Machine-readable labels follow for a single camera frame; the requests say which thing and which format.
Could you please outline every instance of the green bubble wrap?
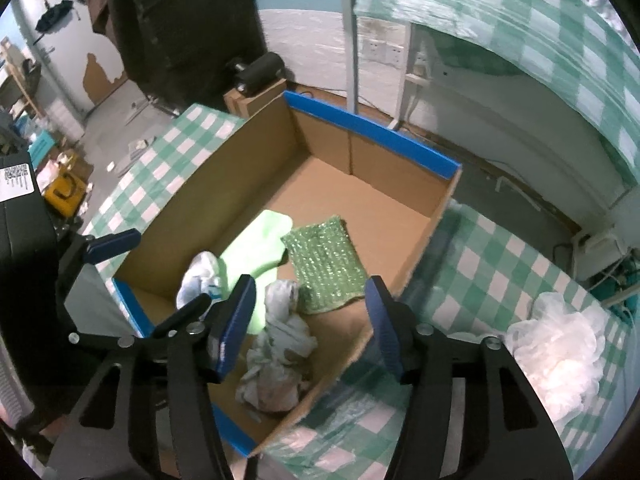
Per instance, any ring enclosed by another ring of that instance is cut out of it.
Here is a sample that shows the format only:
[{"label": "green bubble wrap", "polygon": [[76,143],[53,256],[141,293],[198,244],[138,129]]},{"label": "green bubble wrap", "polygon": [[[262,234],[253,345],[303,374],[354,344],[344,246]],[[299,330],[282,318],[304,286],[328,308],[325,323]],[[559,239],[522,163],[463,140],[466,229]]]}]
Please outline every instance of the green bubble wrap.
[{"label": "green bubble wrap", "polygon": [[300,282],[298,311],[319,314],[364,295],[367,273],[339,216],[282,237]]}]

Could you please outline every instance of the white table leg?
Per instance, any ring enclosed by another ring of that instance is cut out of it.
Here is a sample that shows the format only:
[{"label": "white table leg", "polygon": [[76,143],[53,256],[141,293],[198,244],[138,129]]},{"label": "white table leg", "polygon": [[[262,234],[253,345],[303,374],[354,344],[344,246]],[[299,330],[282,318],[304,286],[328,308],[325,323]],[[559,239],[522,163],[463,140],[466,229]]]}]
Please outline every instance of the white table leg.
[{"label": "white table leg", "polygon": [[358,22],[353,13],[356,0],[341,0],[344,53],[347,68],[347,111],[358,113]]},{"label": "white table leg", "polygon": [[400,123],[404,121],[404,115],[409,105],[409,94],[406,91],[406,75],[411,73],[415,63],[414,52],[414,30],[415,25],[407,22],[404,26],[404,49],[402,50],[402,63],[400,64],[400,88],[398,89],[398,99],[396,100],[396,113],[389,123],[389,128],[397,130]]}]

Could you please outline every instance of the blue gripper pad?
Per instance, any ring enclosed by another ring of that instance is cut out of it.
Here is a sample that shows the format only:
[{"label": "blue gripper pad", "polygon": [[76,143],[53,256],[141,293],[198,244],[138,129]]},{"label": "blue gripper pad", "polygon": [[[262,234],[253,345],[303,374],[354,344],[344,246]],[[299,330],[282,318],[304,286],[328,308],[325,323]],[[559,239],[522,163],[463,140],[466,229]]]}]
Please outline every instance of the blue gripper pad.
[{"label": "blue gripper pad", "polygon": [[87,243],[83,260],[86,264],[99,264],[135,249],[141,239],[142,235],[137,229],[128,229],[121,233],[96,238]]},{"label": "blue gripper pad", "polygon": [[236,366],[240,347],[246,336],[246,329],[254,313],[255,296],[255,280],[249,277],[248,280],[241,279],[238,281],[227,300],[236,302],[237,306],[220,337],[220,348],[216,363],[216,373],[220,380],[223,380]]},{"label": "blue gripper pad", "polygon": [[400,342],[385,305],[392,299],[379,276],[373,276],[365,283],[364,301],[373,326],[373,337],[380,348],[385,367],[400,381],[404,372],[400,357]]}]

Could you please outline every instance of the cardboard box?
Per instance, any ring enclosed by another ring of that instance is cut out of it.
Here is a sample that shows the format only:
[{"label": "cardboard box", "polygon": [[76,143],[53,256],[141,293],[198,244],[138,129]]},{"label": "cardboard box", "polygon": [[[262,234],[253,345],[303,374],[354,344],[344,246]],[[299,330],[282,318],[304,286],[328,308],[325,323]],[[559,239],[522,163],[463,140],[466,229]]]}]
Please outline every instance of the cardboard box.
[{"label": "cardboard box", "polygon": [[89,164],[84,158],[76,152],[76,150],[72,150],[69,148],[64,151],[65,157],[65,166],[71,171],[76,177],[82,180],[85,184],[89,183],[89,178],[91,174],[94,172],[94,167]]},{"label": "cardboard box", "polygon": [[[285,92],[247,121],[183,184],[128,254],[115,278],[130,286],[153,323],[175,311],[183,273],[200,251],[220,254],[264,209],[294,227],[344,219],[369,274],[399,294],[451,197],[460,166],[416,140],[305,96]],[[280,278],[295,278],[291,264]],[[225,383],[209,385],[223,438],[259,452],[308,413],[356,360],[372,335],[364,301],[305,316],[319,347],[311,355],[314,386],[284,417],[261,422],[235,401],[246,371],[247,337]]]},{"label": "cardboard box", "polygon": [[258,110],[265,107],[287,89],[287,81],[280,79],[253,97],[244,97],[232,88],[225,94],[225,104],[229,113],[248,119]]}]

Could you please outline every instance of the white cloth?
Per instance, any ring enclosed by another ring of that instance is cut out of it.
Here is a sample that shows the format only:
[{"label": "white cloth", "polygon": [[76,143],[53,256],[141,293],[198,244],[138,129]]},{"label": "white cloth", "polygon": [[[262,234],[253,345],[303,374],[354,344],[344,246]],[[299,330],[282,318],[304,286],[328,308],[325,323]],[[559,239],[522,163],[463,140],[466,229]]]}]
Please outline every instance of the white cloth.
[{"label": "white cloth", "polygon": [[208,294],[215,301],[222,300],[218,259],[209,251],[198,254],[189,264],[175,298],[177,308],[184,307],[200,294]]},{"label": "white cloth", "polygon": [[238,402],[266,413],[289,412],[310,386],[306,358],[318,342],[294,311],[298,284],[276,280],[266,287],[266,327],[246,354],[247,373],[236,390]]},{"label": "white cloth", "polygon": [[607,314],[599,305],[575,312],[561,294],[544,292],[532,318],[512,324],[504,343],[562,431],[598,393]]}]

